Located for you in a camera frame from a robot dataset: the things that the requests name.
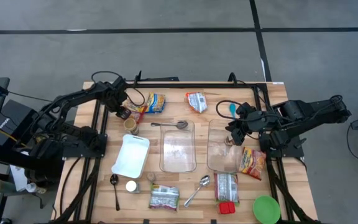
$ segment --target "red block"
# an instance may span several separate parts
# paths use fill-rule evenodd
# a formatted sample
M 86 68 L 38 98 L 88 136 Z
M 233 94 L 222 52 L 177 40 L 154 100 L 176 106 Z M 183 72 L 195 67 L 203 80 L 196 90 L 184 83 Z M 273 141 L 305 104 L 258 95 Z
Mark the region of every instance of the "red block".
M 236 208 L 234 207 L 234 202 L 221 202 L 218 205 L 219 213 L 222 215 L 233 214 L 236 212 Z

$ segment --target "black spoon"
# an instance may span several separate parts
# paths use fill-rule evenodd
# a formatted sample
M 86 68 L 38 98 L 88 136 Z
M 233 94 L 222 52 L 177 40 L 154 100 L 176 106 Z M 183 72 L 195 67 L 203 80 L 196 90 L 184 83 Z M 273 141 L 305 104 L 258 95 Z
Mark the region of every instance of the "black spoon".
M 119 211 L 119 204 L 118 204 L 117 191 L 116 191 L 116 184 L 118 183 L 118 175 L 117 174 L 113 174 L 110 177 L 110 183 L 114 186 L 114 193 L 116 194 L 116 210 Z

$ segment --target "white cap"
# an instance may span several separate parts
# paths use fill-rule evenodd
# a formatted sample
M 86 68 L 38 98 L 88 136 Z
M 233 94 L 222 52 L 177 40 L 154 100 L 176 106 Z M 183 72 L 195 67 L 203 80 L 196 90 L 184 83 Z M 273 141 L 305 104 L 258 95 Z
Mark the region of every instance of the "white cap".
M 126 189 L 129 192 L 134 192 L 137 188 L 137 184 L 136 182 L 134 182 L 133 180 L 128 181 L 127 185 L 126 185 Z

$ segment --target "green plastic bowl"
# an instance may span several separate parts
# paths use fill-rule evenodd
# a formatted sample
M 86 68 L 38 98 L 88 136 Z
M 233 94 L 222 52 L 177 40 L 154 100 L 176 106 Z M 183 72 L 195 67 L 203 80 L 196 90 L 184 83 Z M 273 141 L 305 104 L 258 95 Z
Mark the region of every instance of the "green plastic bowl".
M 274 224 L 280 218 L 280 206 L 271 196 L 255 199 L 253 209 L 256 219 L 263 224 Z

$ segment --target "silver spoon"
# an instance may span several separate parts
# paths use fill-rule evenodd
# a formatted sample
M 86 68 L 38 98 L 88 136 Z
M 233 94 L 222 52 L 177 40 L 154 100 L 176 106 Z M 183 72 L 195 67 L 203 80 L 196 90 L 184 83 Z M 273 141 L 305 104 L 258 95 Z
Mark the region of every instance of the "silver spoon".
M 151 123 L 151 126 L 176 126 L 178 129 L 185 129 L 189 123 L 187 121 L 179 121 L 176 124 Z
M 197 188 L 197 190 L 190 196 L 189 199 L 187 199 L 187 201 L 185 202 L 185 207 L 189 207 L 190 202 L 193 200 L 193 198 L 196 196 L 197 192 L 202 188 L 202 187 L 206 187 L 209 183 L 211 182 L 211 178 L 209 177 L 209 175 L 205 175 L 203 178 L 201 178 L 200 180 L 200 186 Z

